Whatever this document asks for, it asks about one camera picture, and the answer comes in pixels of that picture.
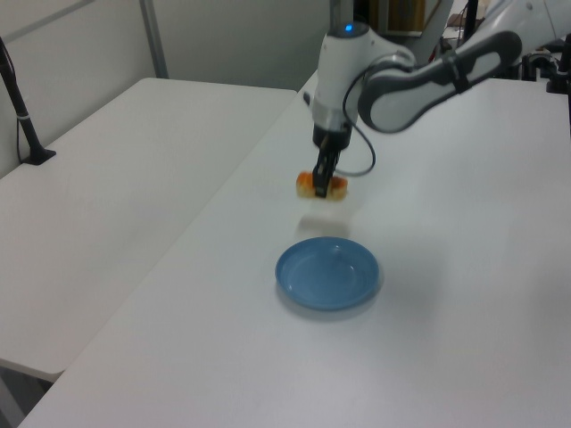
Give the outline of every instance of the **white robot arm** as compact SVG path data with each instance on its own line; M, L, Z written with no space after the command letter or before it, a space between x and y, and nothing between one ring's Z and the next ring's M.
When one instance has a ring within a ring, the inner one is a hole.
M316 194L327 194L358 114L376 131L402 131L438 103L568 32L571 0L497 0L461 48L419 68L408 49L365 24L330 30L321 46L318 86L310 101L313 142L319 147L313 171Z

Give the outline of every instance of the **white table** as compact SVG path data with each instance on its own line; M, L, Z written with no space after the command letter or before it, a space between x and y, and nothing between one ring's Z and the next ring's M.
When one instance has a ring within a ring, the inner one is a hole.
M145 79L0 180L0 366L65 370L294 96Z
M299 95L22 428L568 426L567 99L490 81L369 133L341 203L295 196L311 127ZM368 247L379 294L287 299L276 261L314 235Z

